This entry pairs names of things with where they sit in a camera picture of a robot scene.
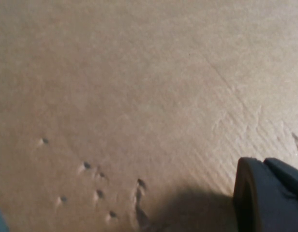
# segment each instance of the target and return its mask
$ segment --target corrugated texture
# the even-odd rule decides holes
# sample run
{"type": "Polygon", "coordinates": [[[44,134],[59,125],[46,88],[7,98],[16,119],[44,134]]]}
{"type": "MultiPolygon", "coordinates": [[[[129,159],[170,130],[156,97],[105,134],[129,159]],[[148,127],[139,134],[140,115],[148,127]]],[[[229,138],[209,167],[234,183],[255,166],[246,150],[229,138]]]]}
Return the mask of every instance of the corrugated texture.
{"type": "Polygon", "coordinates": [[[232,231],[241,156],[298,168],[297,0],[0,0],[11,232],[132,230],[139,178],[149,219],[232,231]]]}

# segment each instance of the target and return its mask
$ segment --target cardboard surface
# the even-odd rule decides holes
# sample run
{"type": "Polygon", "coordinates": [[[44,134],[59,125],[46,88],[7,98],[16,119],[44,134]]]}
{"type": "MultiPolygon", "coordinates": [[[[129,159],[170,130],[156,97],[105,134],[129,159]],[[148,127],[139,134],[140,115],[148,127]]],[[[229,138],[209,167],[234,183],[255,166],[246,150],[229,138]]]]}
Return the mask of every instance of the cardboard surface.
{"type": "Polygon", "coordinates": [[[0,0],[11,232],[236,231],[241,156],[298,168],[298,0],[0,0]]]}

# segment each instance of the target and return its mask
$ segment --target brown cardboard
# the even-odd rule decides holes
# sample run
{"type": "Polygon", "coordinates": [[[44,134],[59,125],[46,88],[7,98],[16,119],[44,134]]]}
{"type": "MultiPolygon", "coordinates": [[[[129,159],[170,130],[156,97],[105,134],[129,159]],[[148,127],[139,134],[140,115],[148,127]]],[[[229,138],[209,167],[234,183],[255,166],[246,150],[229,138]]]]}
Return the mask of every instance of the brown cardboard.
{"type": "Polygon", "coordinates": [[[298,168],[297,0],[0,0],[11,232],[236,231],[242,156],[298,168]]]}

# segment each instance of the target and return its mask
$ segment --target small hole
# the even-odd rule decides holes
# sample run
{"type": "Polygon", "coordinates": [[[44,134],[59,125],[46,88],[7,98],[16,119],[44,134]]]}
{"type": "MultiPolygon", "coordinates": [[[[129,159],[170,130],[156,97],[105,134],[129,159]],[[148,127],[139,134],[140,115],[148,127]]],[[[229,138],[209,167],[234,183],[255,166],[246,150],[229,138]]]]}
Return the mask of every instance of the small hole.
{"type": "Polygon", "coordinates": [[[101,190],[96,190],[96,194],[99,198],[104,198],[104,193],[101,190]]]}
{"type": "Polygon", "coordinates": [[[109,216],[110,216],[111,218],[116,218],[116,217],[117,217],[117,214],[116,214],[114,211],[110,211],[110,212],[109,212],[109,216]]]}
{"type": "Polygon", "coordinates": [[[46,138],[43,138],[42,141],[43,141],[44,144],[48,144],[49,143],[49,140],[47,140],[46,138]]]}
{"type": "Polygon", "coordinates": [[[91,165],[88,162],[84,162],[83,166],[85,167],[85,169],[90,169],[91,165]]]}
{"type": "Polygon", "coordinates": [[[65,196],[61,196],[60,199],[62,202],[67,202],[67,197],[65,197],[65,196]]]}
{"type": "Polygon", "coordinates": [[[138,185],[139,185],[140,187],[143,187],[144,190],[147,189],[147,188],[146,188],[146,183],[145,183],[142,179],[138,179],[138,180],[137,180],[137,183],[138,183],[138,185]]]}

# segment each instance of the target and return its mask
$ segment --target black plastic object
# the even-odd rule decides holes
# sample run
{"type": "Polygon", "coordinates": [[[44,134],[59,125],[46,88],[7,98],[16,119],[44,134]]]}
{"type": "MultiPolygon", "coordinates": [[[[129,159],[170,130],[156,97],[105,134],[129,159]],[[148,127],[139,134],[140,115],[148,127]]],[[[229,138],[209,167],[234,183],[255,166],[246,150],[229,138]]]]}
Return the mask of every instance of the black plastic object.
{"type": "Polygon", "coordinates": [[[275,158],[240,158],[234,189],[239,232],[298,232],[298,170],[275,158]]]}

